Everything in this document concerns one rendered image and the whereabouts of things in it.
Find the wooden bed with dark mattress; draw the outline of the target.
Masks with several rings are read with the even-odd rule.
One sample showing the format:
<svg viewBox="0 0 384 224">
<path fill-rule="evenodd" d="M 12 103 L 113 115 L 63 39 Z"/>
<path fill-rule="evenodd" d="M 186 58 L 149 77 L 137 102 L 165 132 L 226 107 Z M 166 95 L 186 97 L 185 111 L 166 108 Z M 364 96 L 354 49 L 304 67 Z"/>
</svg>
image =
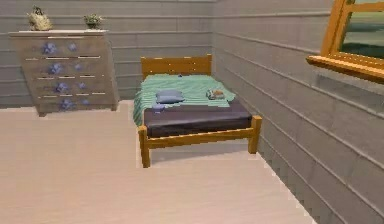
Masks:
<svg viewBox="0 0 384 224">
<path fill-rule="evenodd" d="M 141 59 L 143 81 L 155 74 L 212 77 L 211 67 L 210 54 Z M 184 105 L 165 107 L 161 112 L 147 108 L 142 114 L 142 124 L 137 126 L 142 166 L 150 166 L 152 149 L 235 139 L 246 139 L 248 152 L 254 154 L 257 152 L 261 123 L 262 118 L 249 113 L 236 96 L 225 108 Z"/>
</svg>

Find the green striped blanket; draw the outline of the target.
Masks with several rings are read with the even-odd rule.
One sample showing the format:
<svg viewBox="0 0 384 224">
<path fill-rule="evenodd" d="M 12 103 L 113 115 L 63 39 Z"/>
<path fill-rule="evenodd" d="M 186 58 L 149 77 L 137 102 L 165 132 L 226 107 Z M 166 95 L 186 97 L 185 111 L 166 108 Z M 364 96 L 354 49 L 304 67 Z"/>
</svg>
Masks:
<svg viewBox="0 0 384 224">
<path fill-rule="evenodd" d="M 221 82 L 216 81 L 211 76 L 190 75 L 179 77 L 168 74 L 150 75 L 141 83 L 141 89 L 134 98 L 133 120 L 137 126 L 142 124 L 143 111 L 156 104 L 156 94 L 162 90 L 177 90 L 184 97 L 183 102 L 166 104 L 166 108 L 184 105 L 225 108 L 235 99 L 233 92 L 226 89 Z M 224 98 L 210 100 L 206 93 L 213 90 L 222 91 Z"/>
</svg>

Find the blue-grey pillow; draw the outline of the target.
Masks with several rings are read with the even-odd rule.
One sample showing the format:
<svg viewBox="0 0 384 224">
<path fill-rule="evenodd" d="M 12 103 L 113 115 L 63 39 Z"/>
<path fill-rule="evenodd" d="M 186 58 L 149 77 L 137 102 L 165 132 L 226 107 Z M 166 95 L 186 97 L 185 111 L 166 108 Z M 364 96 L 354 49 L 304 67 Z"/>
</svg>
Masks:
<svg viewBox="0 0 384 224">
<path fill-rule="evenodd" d="M 156 93 L 156 102 L 160 104 L 179 103 L 183 100 L 183 94 L 178 90 L 162 90 Z"/>
</svg>

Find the orange and white small object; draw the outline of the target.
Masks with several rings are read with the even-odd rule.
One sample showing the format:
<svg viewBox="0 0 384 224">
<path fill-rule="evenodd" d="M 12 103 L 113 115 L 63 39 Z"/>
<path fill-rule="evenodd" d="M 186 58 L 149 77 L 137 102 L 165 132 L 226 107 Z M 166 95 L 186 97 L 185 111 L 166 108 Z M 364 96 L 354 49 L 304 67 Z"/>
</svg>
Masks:
<svg viewBox="0 0 384 224">
<path fill-rule="evenodd" d="M 218 89 L 208 90 L 206 92 L 206 97 L 209 100 L 221 100 L 225 98 L 224 92 Z"/>
</svg>

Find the grey chest with blue knobs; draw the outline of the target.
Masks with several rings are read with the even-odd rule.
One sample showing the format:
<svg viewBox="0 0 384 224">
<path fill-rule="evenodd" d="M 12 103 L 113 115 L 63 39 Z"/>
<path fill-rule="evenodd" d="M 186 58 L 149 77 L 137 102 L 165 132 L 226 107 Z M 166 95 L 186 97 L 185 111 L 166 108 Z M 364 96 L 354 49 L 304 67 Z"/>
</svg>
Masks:
<svg viewBox="0 0 384 224">
<path fill-rule="evenodd" d="M 39 116 L 117 109 L 120 97 L 105 30 L 18 31 L 9 38 Z"/>
</svg>

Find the small potted green plant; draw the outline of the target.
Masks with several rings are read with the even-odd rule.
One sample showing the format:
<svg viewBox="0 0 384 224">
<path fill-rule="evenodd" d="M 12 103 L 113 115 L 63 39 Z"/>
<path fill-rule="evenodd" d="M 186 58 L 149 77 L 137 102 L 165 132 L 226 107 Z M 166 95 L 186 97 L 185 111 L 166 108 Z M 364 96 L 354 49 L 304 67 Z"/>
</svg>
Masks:
<svg viewBox="0 0 384 224">
<path fill-rule="evenodd" d="M 89 29 L 100 29 L 103 18 L 97 14 L 89 14 L 83 17 L 86 26 Z"/>
</svg>

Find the wooden framed window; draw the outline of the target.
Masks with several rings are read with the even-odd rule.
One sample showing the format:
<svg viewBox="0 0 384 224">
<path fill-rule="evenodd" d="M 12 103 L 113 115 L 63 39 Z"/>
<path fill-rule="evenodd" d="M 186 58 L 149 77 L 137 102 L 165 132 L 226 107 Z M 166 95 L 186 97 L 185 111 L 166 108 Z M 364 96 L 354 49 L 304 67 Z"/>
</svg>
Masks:
<svg viewBox="0 0 384 224">
<path fill-rule="evenodd" d="M 313 66 L 384 85 L 384 0 L 335 0 Z"/>
</svg>

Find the beige woven basket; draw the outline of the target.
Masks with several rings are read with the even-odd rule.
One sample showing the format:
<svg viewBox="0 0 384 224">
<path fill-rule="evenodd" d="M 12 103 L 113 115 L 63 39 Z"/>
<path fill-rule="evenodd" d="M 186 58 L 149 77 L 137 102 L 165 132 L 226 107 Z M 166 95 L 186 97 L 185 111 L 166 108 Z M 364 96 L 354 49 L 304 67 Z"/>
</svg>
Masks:
<svg viewBox="0 0 384 224">
<path fill-rule="evenodd" d="M 27 14 L 27 18 L 31 31 L 49 31 L 53 28 L 48 16 L 36 5 L 33 6 L 32 12 Z"/>
</svg>

